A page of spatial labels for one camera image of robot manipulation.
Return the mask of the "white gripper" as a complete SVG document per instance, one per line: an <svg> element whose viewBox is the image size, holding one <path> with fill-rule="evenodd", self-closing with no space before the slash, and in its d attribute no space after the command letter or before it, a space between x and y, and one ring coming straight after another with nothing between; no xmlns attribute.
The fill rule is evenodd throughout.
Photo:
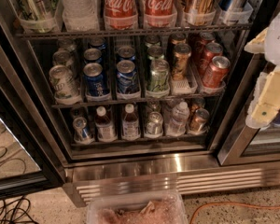
<svg viewBox="0 0 280 224"><path fill-rule="evenodd" d="M280 110L280 12L268 28L245 45L244 51L252 54L264 52L268 62L279 65L269 74L260 73L247 111L245 124L259 129L270 124Z"/></svg>

